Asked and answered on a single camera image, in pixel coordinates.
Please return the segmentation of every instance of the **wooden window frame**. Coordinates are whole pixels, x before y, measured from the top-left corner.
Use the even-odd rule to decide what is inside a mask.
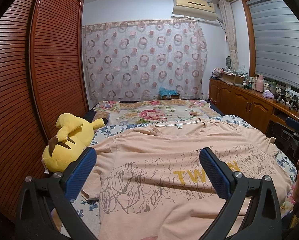
[[[255,76],[255,68],[256,68],[256,50],[255,50],[255,36],[254,36],[254,27],[253,22],[251,19],[251,11],[249,6],[246,2],[250,0],[242,0],[245,17],[247,22],[247,30],[248,30],[248,40],[249,40],[249,47],[250,47],[250,69],[249,75],[251,77]]]

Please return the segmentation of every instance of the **circle patterned curtain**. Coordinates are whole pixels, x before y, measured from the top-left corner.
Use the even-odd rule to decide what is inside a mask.
[[[83,37],[84,71],[94,104],[153,100],[160,86],[202,97],[207,45],[197,21],[88,25]]]

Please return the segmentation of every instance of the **bed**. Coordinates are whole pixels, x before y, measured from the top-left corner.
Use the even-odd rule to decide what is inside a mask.
[[[216,117],[222,113],[206,100],[153,100],[143,102],[102,101],[92,109],[93,120],[107,118],[107,125],[185,121],[195,117]]]
[[[238,125],[243,125],[245,127],[251,127],[251,125],[249,125],[247,122],[245,122],[243,119],[241,119],[238,116],[235,116],[235,115],[221,116],[217,112],[216,112],[215,115],[216,116],[209,117],[209,118],[211,118],[213,120],[219,120],[219,121],[227,122],[227,123],[234,123],[234,124],[238,124]],[[117,134],[119,134],[119,133],[121,133],[121,132],[123,132],[127,129],[134,128],[134,127],[143,127],[143,126],[146,126],[148,124],[149,124],[149,122],[139,123],[139,124],[130,123],[130,124],[122,124],[122,125],[108,125],[108,126],[102,127],[102,128],[100,128],[96,131],[95,136],[94,136],[94,138],[91,142],[91,145],[95,145],[95,144],[99,143],[100,141],[102,141],[103,139],[105,139],[109,136],[117,135]],[[278,150],[278,152],[277,152],[276,160],[277,160],[277,163],[287,172],[287,174],[289,174],[290,179],[292,181],[294,181],[295,177],[296,177],[295,166],[291,163],[291,161],[280,150]],[[282,215],[286,215],[293,207],[293,200],[291,198],[291,194],[292,194],[292,189],[287,195],[287,200],[281,206]],[[90,230],[96,236],[98,236],[99,229],[100,229],[100,226],[101,226],[100,218],[99,218],[99,203],[98,203],[98,200],[88,200],[87,201],[81,195],[79,195],[76,199],[71,200],[71,203],[72,203],[74,209],[76,210],[76,212],[78,213],[78,215],[82,218],[83,222],[88,226],[88,228],[90,228]],[[67,232],[66,232],[66,229],[64,227],[61,228],[61,233],[65,234],[65,235],[68,235]]]

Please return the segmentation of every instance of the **t-shirt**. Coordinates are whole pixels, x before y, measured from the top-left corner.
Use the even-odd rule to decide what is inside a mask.
[[[270,175],[282,204],[291,180],[275,160],[274,140],[255,128],[202,119],[181,129],[129,129],[94,145],[97,161],[83,195],[100,199],[99,239],[199,239],[225,203],[199,162],[204,147],[246,177]],[[249,201],[230,234],[237,232]]]

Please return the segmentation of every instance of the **white wall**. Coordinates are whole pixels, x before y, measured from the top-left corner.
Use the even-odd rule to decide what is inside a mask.
[[[170,19],[173,0],[98,0],[84,4],[82,25],[128,20]],[[214,68],[226,66],[225,32],[219,22],[200,23],[207,42],[207,64],[203,75],[204,99]]]
[[[236,29],[238,62],[240,66],[245,65],[245,70],[249,72],[250,55],[248,29],[242,0],[238,0],[232,3],[231,6],[233,10]]]

